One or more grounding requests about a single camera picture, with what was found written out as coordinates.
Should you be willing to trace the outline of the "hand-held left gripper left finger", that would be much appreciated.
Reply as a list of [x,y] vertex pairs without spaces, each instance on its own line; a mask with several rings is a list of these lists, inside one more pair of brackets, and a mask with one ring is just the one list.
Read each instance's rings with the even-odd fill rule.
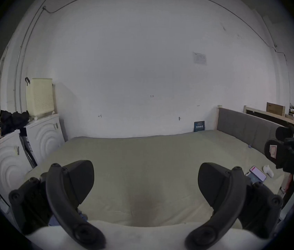
[[94,185],[94,167],[89,160],[78,160],[65,166],[51,164],[40,178],[31,177],[8,199],[16,224],[23,235],[31,235],[55,217],[59,225],[85,249],[104,249],[103,233],[78,213]]

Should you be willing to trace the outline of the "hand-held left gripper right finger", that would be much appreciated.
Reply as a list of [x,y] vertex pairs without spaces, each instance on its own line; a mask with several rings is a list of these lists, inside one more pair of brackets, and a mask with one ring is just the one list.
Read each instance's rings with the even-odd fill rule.
[[252,183],[241,167],[229,170],[205,162],[199,168],[198,187],[213,209],[211,218],[191,231],[187,249],[208,249],[231,229],[238,219],[242,228],[260,239],[274,234],[283,200],[261,181]]

